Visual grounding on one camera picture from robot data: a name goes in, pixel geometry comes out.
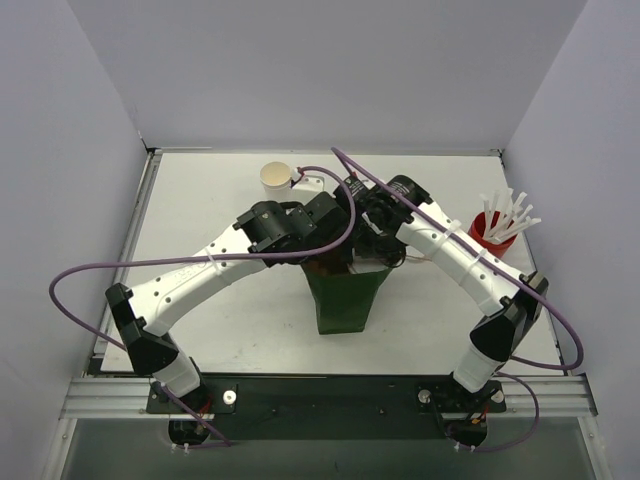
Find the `brown green paper bag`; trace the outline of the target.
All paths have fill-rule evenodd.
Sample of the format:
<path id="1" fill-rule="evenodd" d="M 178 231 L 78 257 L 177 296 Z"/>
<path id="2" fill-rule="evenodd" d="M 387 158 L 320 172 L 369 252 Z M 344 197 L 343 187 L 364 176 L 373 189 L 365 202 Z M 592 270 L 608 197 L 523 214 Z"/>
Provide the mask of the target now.
<path id="1" fill-rule="evenodd" d="M 424 256 L 407 258 L 414 263 L 427 262 Z M 301 267 L 315 304 L 318 333 L 363 332 L 380 287 L 407 258 L 391 266 L 378 259 L 356 256 L 347 262 L 331 255 L 303 263 Z"/>

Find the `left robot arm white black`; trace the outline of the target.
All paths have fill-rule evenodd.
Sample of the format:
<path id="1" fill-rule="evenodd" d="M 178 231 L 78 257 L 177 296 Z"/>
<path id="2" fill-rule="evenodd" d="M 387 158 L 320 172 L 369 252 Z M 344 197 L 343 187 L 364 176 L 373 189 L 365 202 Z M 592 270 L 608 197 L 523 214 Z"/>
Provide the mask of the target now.
<path id="1" fill-rule="evenodd" d="M 206 394 L 203 380 L 172 339 L 172 327 L 245 277 L 336 248 L 349 237 L 355 220 L 351 197 L 339 202 L 321 192 L 307 204 L 261 201 L 195 256 L 182 260 L 180 268 L 133 287 L 109 287 L 107 303 L 134 372 L 167 387 L 179 409 L 199 408 Z"/>

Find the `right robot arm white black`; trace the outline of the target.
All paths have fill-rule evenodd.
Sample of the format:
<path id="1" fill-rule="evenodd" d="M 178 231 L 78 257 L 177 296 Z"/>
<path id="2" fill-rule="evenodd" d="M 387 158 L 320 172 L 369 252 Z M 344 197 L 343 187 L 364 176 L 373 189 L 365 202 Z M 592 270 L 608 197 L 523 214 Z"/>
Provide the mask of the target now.
<path id="1" fill-rule="evenodd" d="M 479 392 L 538 320 L 548 280 L 537 272 L 526 275 L 487 251 L 405 175 L 393 177 L 384 187 L 368 187 L 354 175 L 344 183 L 349 191 L 337 188 L 334 195 L 345 208 L 349 199 L 354 201 L 358 254 L 396 264 L 412 247 L 477 304 L 483 317 L 469 334 L 470 346 L 453 379 L 468 392 Z"/>

